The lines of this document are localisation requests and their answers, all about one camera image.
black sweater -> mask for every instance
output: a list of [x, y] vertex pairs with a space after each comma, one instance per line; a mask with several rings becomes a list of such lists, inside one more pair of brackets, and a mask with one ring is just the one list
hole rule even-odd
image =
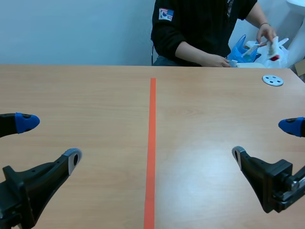
[[181, 42], [226, 57], [237, 19], [244, 20], [257, 0], [156, 0], [152, 41], [157, 53], [184, 66], [196, 66], [175, 56]]

sleeve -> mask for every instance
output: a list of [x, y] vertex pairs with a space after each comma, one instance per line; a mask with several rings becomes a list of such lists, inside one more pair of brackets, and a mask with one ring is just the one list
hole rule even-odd
[[241, 0], [241, 2], [238, 18], [244, 20], [252, 10], [253, 6], [257, 3], [257, 0]]
[[151, 39], [159, 55], [174, 59], [181, 42], [180, 12], [177, 0], [156, 0], [152, 16]]

person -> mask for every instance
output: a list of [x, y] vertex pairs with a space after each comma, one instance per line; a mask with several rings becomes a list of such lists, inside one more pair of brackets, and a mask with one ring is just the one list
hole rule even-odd
[[156, 0], [151, 39], [155, 66], [230, 67], [228, 42], [237, 19], [246, 19], [272, 42], [275, 31], [257, 0]]

blue plastic bag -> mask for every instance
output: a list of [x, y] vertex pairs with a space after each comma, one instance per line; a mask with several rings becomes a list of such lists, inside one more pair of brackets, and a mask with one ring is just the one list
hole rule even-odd
[[238, 63], [250, 63], [254, 62], [256, 59], [257, 49], [254, 50], [249, 56], [242, 57], [247, 49], [244, 48], [244, 41], [246, 40], [246, 35], [242, 36], [236, 45], [232, 48], [231, 53], [228, 55], [228, 60], [235, 60]]

light blue wall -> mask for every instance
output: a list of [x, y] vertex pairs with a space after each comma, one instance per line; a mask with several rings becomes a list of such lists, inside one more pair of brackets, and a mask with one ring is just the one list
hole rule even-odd
[[0, 63], [149, 65], [154, 0], [2, 0]]

